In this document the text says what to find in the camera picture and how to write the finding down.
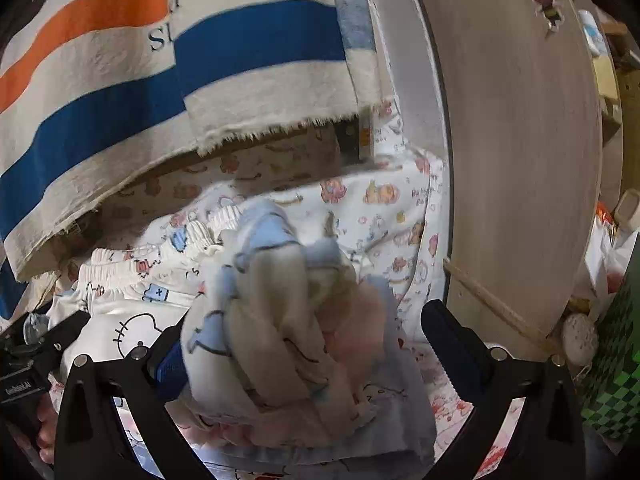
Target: blue stripe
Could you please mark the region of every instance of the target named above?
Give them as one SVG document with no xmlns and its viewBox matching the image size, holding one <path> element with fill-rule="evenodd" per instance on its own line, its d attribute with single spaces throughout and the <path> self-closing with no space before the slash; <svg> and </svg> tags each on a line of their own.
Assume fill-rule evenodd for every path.
<svg viewBox="0 0 640 480">
<path fill-rule="evenodd" d="M 60 108 L 40 124 L 27 152 L 0 176 L 0 238 L 7 238 L 60 175 L 184 109 L 175 67 L 97 90 Z"/>
<path fill-rule="evenodd" d="M 345 61 L 335 7 L 281 0 L 210 16 L 174 43 L 182 94 L 249 70 L 295 61 Z"/>
<path fill-rule="evenodd" d="M 367 0 L 335 0 L 345 48 L 376 51 L 373 24 Z"/>
<path fill-rule="evenodd" d="M 14 313 L 15 307 L 22 297 L 26 283 L 17 283 L 14 272 L 9 266 L 9 260 L 5 260 L 0 266 L 0 316 L 9 319 Z"/>
</svg>

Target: folded clothing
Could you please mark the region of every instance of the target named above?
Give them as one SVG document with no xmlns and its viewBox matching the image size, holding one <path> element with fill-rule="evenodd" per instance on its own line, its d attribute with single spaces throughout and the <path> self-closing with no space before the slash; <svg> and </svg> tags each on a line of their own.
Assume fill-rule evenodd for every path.
<svg viewBox="0 0 640 480">
<path fill-rule="evenodd" d="M 227 237 L 225 253 L 206 258 L 201 270 L 204 294 L 184 320 L 182 355 L 190 408 L 220 444 L 330 446 L 373 418 L 362 385 L 382 357 L 384 307 L 366 284 L 356 285 L 335 238 L 302 246 L 283 210 L 258 202 Z M 350 306 L 362 302 L 368 329 L 358 336 L 351 321 L 346 334 Z M 323 310 L 333 310 L 324 329 L 316 317 Z M 325 343 L 346 355 L 346 335 L 360 352 L 344 359 L 348 366 Z"/>
<path fill-rule="evenodd" d="M 75 290 L 55 296 L 49 329 L 78 310 L 91 319 L 63 353 L 66 379 L 80 354 L 107 361 L 150 347 L 177 324 L 202 289 L 199 260 L 221 250 L 206 225 L 190 222 L 170 240 L 127 251 L 96 249 L 79 269 Z"/>
<path fill-rule="evenodd" d="M 270 202 L 245 211 L 225 253 L 201 268 L 205 293 L 181 343 L 186 403 L 210 435 L 203 460 L 273 466 L 409 451 L 421 467 L 433 461 L 433 413 L 401 350 L 387 280 L 356 284 L 335 238 L 302 246 Z"/>
<path fill-rule="evenodd" d="M 369 276 L 385 304 L 384 358 L 374 364 L 362 389 L 376 416 L 329 447 L 206 445 L 197 450 L 207 464 L 245 471 L 281 471 L 292 478 L 422 478 L 434 462 L 436 426 L 420 370 L 396 318 L 386 279 Z"/>
</svg>

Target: bed sheet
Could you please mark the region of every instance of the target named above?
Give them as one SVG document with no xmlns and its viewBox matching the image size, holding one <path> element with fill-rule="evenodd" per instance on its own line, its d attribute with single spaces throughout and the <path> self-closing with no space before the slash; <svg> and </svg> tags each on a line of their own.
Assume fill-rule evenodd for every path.
<svg viewBox="0 0 640 480">
<path fill-rule="evenodd" d="M 262 197 L 283 206 L 303 243 L 317 239 L 330 226 L 361 276 L 380 274 L 393 287 L 398 323 L 411 339 L 407 344 L 436 416 L 439 458 L 472 410 L 455 393 L 420 329 L 422 306 L 432 299 L 431 282 L 443 273 L 436 250 L 443 218 L 444 164 L 409 144 L 393 100 L 377 110 L 372 130 L 373 160 L 350 168 L 340 165 L 335 132 L 329 125 L 152 178 L 104 203 L 104 222 L 110 230 L 98 246 L 122 250 L 158 243 L 189 220 L 207 221 L 225 205 L 243 209 Z M 83 259 L 72 260 L 64 269 L 59 288 L 76 279 Z M 521 409 L 522 403 L 512 406 L 482 474 L 499 463 Z M 140 436 L 134 429 L 129 436 L 141 460 L 148 461 Z M 221 479 L 280 478 L 215 462 L 208 462 L 208 467 Z"/>
</svg>

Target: green checkered fabric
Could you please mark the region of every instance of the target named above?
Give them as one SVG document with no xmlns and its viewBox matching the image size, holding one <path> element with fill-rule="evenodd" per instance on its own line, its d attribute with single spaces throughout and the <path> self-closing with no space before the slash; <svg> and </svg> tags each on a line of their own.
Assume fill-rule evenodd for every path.
<svg viewBox="0 0 640 480">
<path fill-rule="evenodd" d="M 584 381 L 582 417 L 603 436 L 625 438 L 640 419 L 640 258 L 636 248 L 625 279 L 598 326 L 600 347 Z"/>
</svg>

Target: blue gripper pad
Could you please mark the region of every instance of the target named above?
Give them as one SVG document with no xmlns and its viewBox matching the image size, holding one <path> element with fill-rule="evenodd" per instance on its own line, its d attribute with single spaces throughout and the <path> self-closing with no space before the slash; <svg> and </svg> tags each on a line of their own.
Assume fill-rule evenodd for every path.
<svg viewBox="0 0 640 480">
<path fill-rule="evenodd" d="M 162 402 L 175 400 L 187 384 L 187 370 L 180 341 L 176 342 L 156 370 L 156 396 Z"/>
<path fill-rule="evenodd" d="M 429 301 L 422 308 L 420 323 L 460 399 L 479 400 L 494 368 L 484 343 L 460 325 L 440 300 Z"/>
</svg>

